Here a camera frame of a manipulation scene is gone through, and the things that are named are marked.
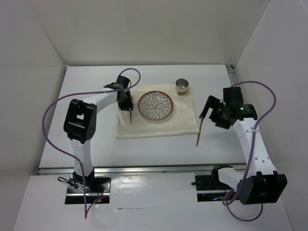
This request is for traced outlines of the copper knife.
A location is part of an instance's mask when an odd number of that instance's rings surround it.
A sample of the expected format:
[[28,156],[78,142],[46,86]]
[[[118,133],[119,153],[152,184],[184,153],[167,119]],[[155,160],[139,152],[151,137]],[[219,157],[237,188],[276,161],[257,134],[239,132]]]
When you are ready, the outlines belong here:
[[202,130],[202,125],[203,125],[203,121],[204,121],[203,117],[199,117],[199,119],[200,119],[200,126],[199,126],[199,132],[198,132],[198,136],[197,136],[197,141],[196,141],[196,147],[198,147],[198,144],[199,144],[199,140],[200,140],[200,136],[201,136],[201,130]]

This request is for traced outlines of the cream cloth placemat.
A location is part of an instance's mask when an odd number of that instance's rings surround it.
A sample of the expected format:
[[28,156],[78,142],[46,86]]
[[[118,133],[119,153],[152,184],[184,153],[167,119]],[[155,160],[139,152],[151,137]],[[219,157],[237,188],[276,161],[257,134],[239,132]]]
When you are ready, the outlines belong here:
[[116,139],[138,139],[197,134],[193,97],[178,95],[175,84],[138,85],[130,90],[131,113],[117,111]]

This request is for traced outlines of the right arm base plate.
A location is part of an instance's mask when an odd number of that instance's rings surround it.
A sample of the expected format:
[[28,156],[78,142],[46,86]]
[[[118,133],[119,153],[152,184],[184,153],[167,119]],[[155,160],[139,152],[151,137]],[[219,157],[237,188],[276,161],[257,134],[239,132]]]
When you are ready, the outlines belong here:
[[198,202],[222,201],[231,188],[226,184],[215,184],[211,175],[196,175],[195,182]]

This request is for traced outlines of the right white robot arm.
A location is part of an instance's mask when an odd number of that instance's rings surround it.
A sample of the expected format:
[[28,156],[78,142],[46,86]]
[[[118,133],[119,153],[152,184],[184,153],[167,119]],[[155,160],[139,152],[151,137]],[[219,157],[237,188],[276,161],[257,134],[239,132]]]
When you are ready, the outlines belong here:
[[239,87],[223,89],[223,99],[210,95],[200,114],[216,127],[233,128],[236,132],[246,160],[242,174],[229,165],[215,166],[210,183],[216,189],[229,186],[243,205],[275,203],[287,185],[287,178],[272,163],[259,131],[260,119],[253,105],[245,104]]

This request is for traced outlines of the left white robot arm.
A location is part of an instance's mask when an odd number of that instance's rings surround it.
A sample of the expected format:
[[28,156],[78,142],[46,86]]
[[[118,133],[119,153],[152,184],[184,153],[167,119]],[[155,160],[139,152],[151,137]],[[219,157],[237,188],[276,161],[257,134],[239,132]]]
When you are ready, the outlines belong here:
[[116,82],[107,84],[102,93],[94,94],[86,99],[71,100],[64,121],[64,131],[67,133],[73,147],[75,161],[73,180],[84,192],[93,190],[96,181],[94,167],[91,162],[90,140],[96,131],[97,114],[107,106],[117,103],[121,111],[132,112],[134,105],[129,90],[131,81],[122,75]]

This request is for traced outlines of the silver metal cup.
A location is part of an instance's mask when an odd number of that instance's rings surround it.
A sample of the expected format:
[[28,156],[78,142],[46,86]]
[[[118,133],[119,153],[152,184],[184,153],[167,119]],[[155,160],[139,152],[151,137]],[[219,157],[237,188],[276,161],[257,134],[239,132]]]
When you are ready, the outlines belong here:
[[189,86],[189,82],[183,78],[179,78],[175,82],[176,92],[178,95],[185,95]]

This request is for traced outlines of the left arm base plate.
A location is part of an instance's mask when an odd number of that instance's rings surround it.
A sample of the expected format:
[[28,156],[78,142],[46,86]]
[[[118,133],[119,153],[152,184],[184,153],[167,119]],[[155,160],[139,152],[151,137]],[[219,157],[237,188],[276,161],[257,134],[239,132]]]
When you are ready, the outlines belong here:
[[[84,204],[84,187],[81,183],[74,182],[70,176],[69,179],[58,177],[58,181],[67,184],[65,204],[66,205],[80,205]],[[111,178],[96,178],[94,186],[89,188],[85,187],[86,201],[87,204],[92,204],[94,201],[97,204],[108,204],[110,203],[110,188]]]

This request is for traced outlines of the floral patterned ceramic plate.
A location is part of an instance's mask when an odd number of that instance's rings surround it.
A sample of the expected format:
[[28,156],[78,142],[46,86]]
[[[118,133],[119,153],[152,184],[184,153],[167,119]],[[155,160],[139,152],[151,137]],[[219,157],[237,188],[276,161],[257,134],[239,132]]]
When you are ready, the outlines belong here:
[[169,95],[154,90],[143,94],[138,101],[139,113],[146,119],[159,121],[171,115],[174,103]]

